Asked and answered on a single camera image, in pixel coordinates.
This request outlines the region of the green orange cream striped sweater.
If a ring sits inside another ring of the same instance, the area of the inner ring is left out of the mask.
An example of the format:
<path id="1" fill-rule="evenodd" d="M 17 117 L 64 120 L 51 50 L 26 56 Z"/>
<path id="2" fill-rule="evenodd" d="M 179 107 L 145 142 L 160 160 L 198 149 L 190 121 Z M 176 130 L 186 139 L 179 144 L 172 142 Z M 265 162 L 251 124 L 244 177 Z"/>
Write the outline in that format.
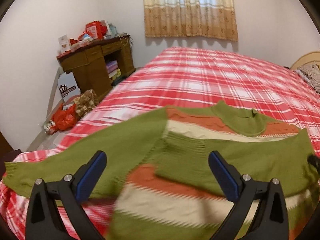
<path id="1" fill-rule="evenodd" d="M 307 130 L 223 101 L 208 108 L 159 108 L 43 161 L 7 163 L 4 184 L 30 197 L 37 178 L 61 179 L 98 150 L 107 154 L 107 167 L 91 198 L 115 199 L 106 239 L 207 239 L 232 208 L 209 168 L 212 151 L 255 180 L 279 179 L 290 239 L 319 201 Z"/>

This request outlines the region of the beige patterned window curtain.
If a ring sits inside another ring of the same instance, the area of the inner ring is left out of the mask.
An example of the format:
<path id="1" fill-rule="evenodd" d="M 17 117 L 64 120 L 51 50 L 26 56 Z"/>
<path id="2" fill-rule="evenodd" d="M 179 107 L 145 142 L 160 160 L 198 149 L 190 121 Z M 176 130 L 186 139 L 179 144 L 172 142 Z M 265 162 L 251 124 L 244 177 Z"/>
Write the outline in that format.
<path id="1" fill-rule="evenodd" d="M 146 37 L 206 37 L 236 42 L 233 0 L 143 0 Z"/>

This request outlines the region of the white printed cardboard box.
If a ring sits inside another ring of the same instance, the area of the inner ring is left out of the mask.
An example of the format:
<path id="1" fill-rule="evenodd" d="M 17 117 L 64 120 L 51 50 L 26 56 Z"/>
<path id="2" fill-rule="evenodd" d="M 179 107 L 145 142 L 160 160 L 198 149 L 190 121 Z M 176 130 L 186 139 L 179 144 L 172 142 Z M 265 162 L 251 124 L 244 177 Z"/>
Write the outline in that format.
<path id="1" fill-rule="evenodd" d="M 81 94 L 72 72 L 60 75 L 57 85 L 64 103 Z"/>

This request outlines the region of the red plaid bed sheet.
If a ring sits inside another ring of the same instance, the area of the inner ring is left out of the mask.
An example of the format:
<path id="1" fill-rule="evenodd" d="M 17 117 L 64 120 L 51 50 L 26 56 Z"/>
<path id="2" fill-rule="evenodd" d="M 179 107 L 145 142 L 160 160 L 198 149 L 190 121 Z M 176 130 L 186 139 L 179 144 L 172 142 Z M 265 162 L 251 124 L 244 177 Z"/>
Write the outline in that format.
<path id="1" fill-rule="evenodd" d="M 159 108 L 208 108 L 220 101 L 234 108 L 255 109 L 272 119 L 306 129 L 314 150 L 307 161 L 319 175 L 319 95 L 301 77 L 290 69 L 236 53 L 180 47 L 164 50 L 117 85 L 71 129 L 57 148 L 21 153 L 7 163 L 43 161 L 95 132 Z M 4 177 L 1 219 L 7 232 L 1 234 L 1 239 L 26 239 L 30 197 L 8 188 Z M 62 202 L 56 203 L 68 233 L 73 239 L 80 239 Z M 235 239 L 241 239 L 247 232 L 257 205 L 254 201 Z M 106 239 L 115 199 L 92 199 L 90 194 L 81 206 Z M 294 239 L 319 239 L 319 201 Z"/>

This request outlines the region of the cream wooden headboard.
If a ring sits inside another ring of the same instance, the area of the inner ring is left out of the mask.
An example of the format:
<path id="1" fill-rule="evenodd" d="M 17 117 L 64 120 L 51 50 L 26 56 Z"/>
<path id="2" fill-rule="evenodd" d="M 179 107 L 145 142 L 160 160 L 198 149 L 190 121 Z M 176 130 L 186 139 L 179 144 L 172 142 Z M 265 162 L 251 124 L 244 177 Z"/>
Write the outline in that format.
<path id="1" fill-rule="evenodd" d="M 320 63 L 320 51 L 312 51 L 310 53 L 307 53 L 303 56 L 301 56 L 291 67 L 291 70 L 296 70 L 298 67 L 305 65 L 315 63 L 319 66 Z"/>

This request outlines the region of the red gift box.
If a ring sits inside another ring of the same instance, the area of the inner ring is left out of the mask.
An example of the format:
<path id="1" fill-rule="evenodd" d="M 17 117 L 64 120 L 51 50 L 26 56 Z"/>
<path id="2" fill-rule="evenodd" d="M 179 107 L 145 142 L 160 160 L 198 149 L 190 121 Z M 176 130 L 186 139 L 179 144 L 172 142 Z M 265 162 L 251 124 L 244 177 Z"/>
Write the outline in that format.
<path id="1" fill-rule="evenodd" d="M 85 31 L 94 40 L 102 40 L 107 33 L 107 26 L 100 21 L 93 21 L 86 24 Z"/>

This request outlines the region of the brown patterned bag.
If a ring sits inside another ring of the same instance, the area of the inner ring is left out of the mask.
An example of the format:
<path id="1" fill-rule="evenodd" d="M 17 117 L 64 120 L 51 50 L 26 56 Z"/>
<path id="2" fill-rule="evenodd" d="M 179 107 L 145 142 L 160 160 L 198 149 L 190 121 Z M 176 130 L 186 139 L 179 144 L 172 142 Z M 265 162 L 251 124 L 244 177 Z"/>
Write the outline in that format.
<path id="1" fill-rule="evenodd" d="M 75 113 L 78 120 L 91 112 L 99 103 L 98 97 L 93 89 L 85 91 L 73 101 L 76 104 Z"/>

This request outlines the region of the white greeting card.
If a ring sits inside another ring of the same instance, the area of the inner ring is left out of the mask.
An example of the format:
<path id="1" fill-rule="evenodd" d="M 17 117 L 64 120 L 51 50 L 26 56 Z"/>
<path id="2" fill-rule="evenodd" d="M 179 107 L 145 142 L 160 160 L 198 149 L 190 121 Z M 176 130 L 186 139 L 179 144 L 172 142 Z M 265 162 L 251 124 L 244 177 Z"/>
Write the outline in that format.
<path id="1" fill-rule="evenodd" d="M 71 51 L 71 44 L 69 42 L 67 35 L 63 35 L 59 37 L 58 42 L 59 42 L 61 54 Z"/>

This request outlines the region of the red plastic bag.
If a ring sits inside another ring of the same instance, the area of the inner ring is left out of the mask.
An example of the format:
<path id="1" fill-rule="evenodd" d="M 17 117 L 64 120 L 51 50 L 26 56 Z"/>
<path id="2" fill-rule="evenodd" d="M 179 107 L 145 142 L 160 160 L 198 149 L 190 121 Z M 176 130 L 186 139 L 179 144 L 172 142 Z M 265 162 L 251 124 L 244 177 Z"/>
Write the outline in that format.
<path id="1" fill-rule="evenodd" d="M 52 116 L 52 121 L 54 122 L 51 130 L 53 133 L 57 131 L 66 131 L 73 128 L 78 122 L 76 117 L 76 104 L 72 104 L 67 110 L 63 110 L 63 104 L 61 104 L 57 111 Z"/>

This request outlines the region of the grey striped pillow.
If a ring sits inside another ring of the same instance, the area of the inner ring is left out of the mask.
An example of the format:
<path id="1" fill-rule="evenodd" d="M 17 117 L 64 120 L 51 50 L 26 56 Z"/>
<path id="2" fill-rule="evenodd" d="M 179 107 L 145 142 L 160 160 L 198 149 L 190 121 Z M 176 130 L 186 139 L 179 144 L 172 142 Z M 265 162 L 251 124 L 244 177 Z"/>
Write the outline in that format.
<path id="1" fill-rule="evenodd" d="M 315 62 L 298 67 L 295 72 L 319 94 L 319 65 Z"/>

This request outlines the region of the stacked books in desk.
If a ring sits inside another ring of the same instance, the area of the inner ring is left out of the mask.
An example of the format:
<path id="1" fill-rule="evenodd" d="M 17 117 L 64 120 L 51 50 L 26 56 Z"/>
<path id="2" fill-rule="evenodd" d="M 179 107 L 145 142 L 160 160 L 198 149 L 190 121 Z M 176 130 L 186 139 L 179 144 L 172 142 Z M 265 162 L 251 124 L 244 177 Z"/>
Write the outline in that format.
<path id="1" fill-rule="evenodd" d="M 111 82 L 115 81 L 117 78 L 121 77 L 121 70 L 118 67 L 117 61 L 111 61 L 106 64 L 106 69 L 108 72 L 108 77 Z"/>

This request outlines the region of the dark brown wooden desk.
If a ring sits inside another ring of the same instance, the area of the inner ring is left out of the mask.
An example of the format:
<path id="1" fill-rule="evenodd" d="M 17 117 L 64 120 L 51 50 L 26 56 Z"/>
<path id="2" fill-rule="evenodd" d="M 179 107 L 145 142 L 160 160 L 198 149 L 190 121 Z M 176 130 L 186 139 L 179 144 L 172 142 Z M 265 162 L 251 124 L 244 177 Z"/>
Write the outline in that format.
<path id="1" fill-rule="evenodd" d="M 102 101 L 112 89 L 112 81 L 106 67 L 108 62 L 117 61 L 123 78 L 136 71 L 131 43 L 129 34 L 121 34 L 107 40 L 94 40 L 76 51 L 59 55 L 57 60 L 64 72 L 73 73 L 81 92 L 93 89 L 98 100 Z"/>

